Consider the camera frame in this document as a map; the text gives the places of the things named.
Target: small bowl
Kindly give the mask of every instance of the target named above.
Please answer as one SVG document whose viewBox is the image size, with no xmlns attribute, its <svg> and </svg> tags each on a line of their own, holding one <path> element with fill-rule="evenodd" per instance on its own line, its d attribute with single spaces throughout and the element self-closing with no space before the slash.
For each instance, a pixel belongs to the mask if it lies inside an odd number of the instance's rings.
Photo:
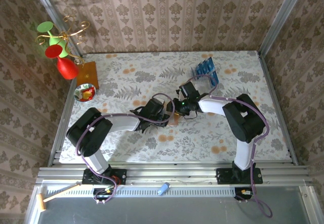
<svg viewBox="0 0 324 224">
<path fill-rule="evenodd" d="M 89 97 L 89 99 L 83 99 L 83 94 L 82 94 L 82 91 L 88 89 L 88 88 L 91 88 L 93 87 L 94 90 L 95 90 L 95 93 L 93 94 L 92 97 Z M 74 99 L 79 101 L 79 102 L 87 102 L 87 101 L 90 101 L 94 98 L 94 96 L 96 95 L 96 87 L 93 86 L 91 83 L 84 83 L 84 84 L 81 84 L 80 86 L 78 86 L 75 90 L 74 90 Z"/>
</svg>

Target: wallpaper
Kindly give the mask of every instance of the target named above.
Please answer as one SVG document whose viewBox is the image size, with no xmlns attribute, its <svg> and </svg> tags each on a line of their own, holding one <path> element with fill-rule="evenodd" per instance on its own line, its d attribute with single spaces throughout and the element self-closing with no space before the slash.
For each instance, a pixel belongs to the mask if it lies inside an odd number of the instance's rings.
<svg viewBox="0 0 324 224">
<path fill-rule="evenodd" d="M 299 162 L 324 209 L 324 0 L 298 0 L 266 56 Z"/>
<path fill-rule="evenodd" d="M 34 42 L 39 0 L 0 0 L 0 223 L 22 223 L 46 166 L 69 84 Z"/>
<path fill-rule="evenodd" d="M 89 20 L 83 54 L 258 50 L 283 0 L 52 0 Z"/>
</svg>

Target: toy hammer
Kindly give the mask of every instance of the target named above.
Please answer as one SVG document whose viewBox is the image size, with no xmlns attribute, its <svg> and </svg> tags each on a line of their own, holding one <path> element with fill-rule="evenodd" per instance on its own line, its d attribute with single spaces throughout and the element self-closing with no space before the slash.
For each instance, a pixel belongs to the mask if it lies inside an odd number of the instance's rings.
<svg viewBox="0 0 324 224">
<path fill-rule="evenodd" d="M 37 202 L 38 202 L 38 206 L 39 206 L 40 211 L 42 212 L 42 211 L 46 210 L 45 202 L 48 202 L 50 200 L 55 199 L 56 197 L 64 195 L 65 193 L 71 191 L 72 189 L 75 189 L 75 188 L 79 187 L 80 185 L 81 185 L 80 183 L 76 183 L 75 186 L 70 187 L 70 188 L 68 188 L 68 189 L 66 189 L 66 190 L 64 190 L 64 191 L 62 191 L 62 192 L 60 192 L 58 194 L 55 194 L 55 195 L 53 195 L 53 196 L 51 196 L 49 198 L 46 198 L 46 199 L 44 199 L 42 194 L 38 194 L 36 196 L 36 198 L 37 198 Z"/>
</svg>

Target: table surface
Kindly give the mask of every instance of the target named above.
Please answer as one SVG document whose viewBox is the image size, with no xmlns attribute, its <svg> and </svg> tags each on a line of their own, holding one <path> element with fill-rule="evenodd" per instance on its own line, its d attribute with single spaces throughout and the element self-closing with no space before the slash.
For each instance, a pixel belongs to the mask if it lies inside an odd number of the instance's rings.
<svg viewBox="0 0 324 224">
<path fill-rule="evenodd" d="M 74 101 L 69 127 L 90 107 L 102 113 L 124 113 L 145 105 L 156 93 L 177 97 L 176 89 L 191 77 L 191 67 L 213 58 L 220 80 L 214 95 L 235 98 L 248 94 L 270 125 L 270 133 L 257 143 L 256 160 L 290 160 L 287 141 L 256 51 L 165 52 L 86 55 L 97 65 L 100 89 L 89 102 Z M 199 92 L 210 89 L 207 80 Z M 118 131 L 108 134 L 101 146 L 112 162 L 223 162 L 236 154 L 236 138 L 221 115 L 199 113 L 196 119 L 176 118 L 167 127 L 150 126 L 144 133 Z M 82 163 L 75 147 L 65 138 L 61 163 Z"/>
</svg>

